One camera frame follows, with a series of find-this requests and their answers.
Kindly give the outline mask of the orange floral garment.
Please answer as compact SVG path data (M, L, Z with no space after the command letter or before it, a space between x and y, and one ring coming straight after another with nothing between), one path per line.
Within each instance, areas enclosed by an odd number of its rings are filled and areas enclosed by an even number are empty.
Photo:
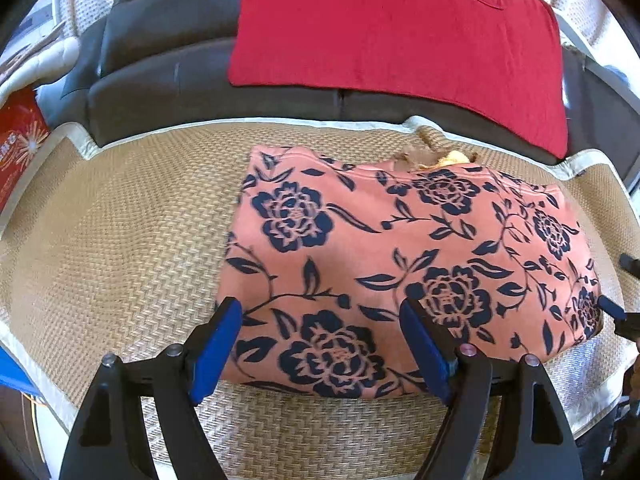
M306 148L250 152L218 295L243 324L228 382L327 398L421 391L399 308L460 344L543 360L600 332L600 283L554 185L477 164L398 171Z

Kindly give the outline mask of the woven bamboo seat mat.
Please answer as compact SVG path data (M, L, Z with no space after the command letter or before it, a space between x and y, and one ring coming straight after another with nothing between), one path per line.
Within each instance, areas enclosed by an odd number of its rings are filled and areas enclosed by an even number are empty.
M580 207L605 292L639 307L638 281L617 264L638 254L639 221L596 150L544 166L421 117L202 122L99 148L70 122L32 161L1 237L1 343L40 391L46 450L65 445L106 352L155 356L212 314L224 238L257 144L303 145L353 164L413 147L460 150L528 182L561 185ZM198 407L235 479L409 479L442 416L425 394L323 400L227 383Z

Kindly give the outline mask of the brown yellow garment tag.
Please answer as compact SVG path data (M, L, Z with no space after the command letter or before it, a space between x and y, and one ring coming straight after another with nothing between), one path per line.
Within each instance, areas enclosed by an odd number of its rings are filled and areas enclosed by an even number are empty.
M457 150L433 151L430 148L406 148L393 157L392 167L398 171L416 172L448 166L469 164L474 156Z

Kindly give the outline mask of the red cloth on sofa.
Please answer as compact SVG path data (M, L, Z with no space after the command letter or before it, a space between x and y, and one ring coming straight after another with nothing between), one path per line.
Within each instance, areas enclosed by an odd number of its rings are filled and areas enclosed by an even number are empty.
M563 157L559 26L544 0L241 0L229 79L427 98Z

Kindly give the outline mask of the red printed box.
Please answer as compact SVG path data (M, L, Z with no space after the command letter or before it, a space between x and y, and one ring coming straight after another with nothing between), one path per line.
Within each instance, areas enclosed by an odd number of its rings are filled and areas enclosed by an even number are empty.
M12 93L0 112L0 206L4 209L18 179L50 136L36 92L26 87Z

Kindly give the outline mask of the dark leather sofa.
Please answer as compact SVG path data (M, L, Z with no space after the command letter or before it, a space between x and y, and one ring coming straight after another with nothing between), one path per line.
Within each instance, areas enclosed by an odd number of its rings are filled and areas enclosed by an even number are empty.
M304 86L236 86L229 79L241 0L115 0L80 37L69 74L43 87L50 126L79 122L106 145L154 129L243 117L393 122L423 116L445 130L559 162L586 148L620 171L639 158L639 103L614 77L562 47L568 148L556 157L479 114L399 94Z

